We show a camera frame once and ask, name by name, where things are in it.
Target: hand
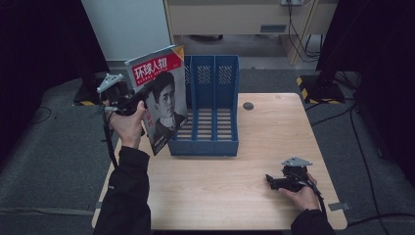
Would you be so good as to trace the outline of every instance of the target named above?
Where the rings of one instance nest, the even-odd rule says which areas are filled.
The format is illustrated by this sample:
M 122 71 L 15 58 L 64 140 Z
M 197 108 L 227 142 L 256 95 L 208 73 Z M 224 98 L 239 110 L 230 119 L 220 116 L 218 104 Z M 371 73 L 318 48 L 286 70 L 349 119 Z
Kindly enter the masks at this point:
M 308 173 L 307 175 L 309 180 L 317 184 L 317 180 L 311 174 Z M 302 187 L 297 193 L 284 188 L 279 188 L 278 192 L 290 198 L 302 212 L 305 210 L 320 210 L 317 196 L 308 186 Z
M 121 145 L 138 149 L 141 139 L 141 119 L 145 112 L 144 102 L 140 101 L 137 105 L 137 111 L 131 116 L 120 116 L 115 112 L 106 112 L 107 118 L 110 119 L 110 125 L 121 139 Z

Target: wooden table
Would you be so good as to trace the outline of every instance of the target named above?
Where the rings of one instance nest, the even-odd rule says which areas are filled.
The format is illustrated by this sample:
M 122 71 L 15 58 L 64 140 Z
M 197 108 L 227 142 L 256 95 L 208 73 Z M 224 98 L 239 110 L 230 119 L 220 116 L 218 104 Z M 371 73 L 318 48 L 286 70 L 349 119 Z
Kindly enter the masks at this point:
M 247 111 L 243 104 L 251 102 Z M 329 221 L 346 228 L 343 211 L 324 164 L 300 96 L 293 93 L 240 93 L 237 157 L 172 157 L 167 147 L 150 157 L 149 205 L 157 230 L 286 230 L 299 211 L 276 190 L 265 174 L 282 178 L 281 162 L 292 156 L 313 162 L 308 171 L 318 180 Z M 116 146 L 118 153 L 120 143 Z M 152 153 L 143 139 L 140 149 Z M 108 177 L 113 171 L 110 167 Z M 108 177 L 103 187 L 102 202 Z M 100 210 L 95 211 L 95 226 Z

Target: magazine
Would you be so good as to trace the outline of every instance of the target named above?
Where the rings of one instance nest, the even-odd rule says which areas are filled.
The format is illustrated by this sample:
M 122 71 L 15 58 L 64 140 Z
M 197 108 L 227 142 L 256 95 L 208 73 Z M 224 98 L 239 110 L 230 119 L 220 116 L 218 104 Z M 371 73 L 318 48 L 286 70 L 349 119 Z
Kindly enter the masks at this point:
M 149 90 L 143 121 L 156 155 L 187 122 L 184 48 L 172 45 L 125 65 L 132 88 Z

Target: gray carpet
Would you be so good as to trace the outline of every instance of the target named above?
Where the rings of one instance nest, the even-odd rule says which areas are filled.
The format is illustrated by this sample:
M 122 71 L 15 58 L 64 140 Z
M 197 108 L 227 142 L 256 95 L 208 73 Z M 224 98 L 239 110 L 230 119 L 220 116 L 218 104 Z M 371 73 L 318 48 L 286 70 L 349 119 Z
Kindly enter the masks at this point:
M 240 92 L 295 92 L 296 78 L 312 70 L 241 70 Z M 92 212 L 110 165 L 97 107 L 76 107 L 72 99 L 81 84 L 76 79 L 44 95 L 42 107 L 0 174 L 0 209 L 41 208 Z M 341 86 L 347 97 L 351 92 Z M 307 111 L 310 123 L 345 111 L 353 104 L 319 105 Z M 307 109 L 312 105 L 304 104 Z M 381 213 L 415 213 L 415 189 L 405 181 L 393 160 L 380 159 L 366 125 L 353 112 L 374 183 Z M 376 214 L 368 176 L 354 137 L 348 113 L 313 127 L 340 200 L 347 202 L 348 222 Z M 0 235 L 91 234 L 92 215 L 2 213 Z M 415 219 L 384 219 L 390 234 L 412 234 Z M 353 226 L 338 234 L 386 234 L 378 220 Z

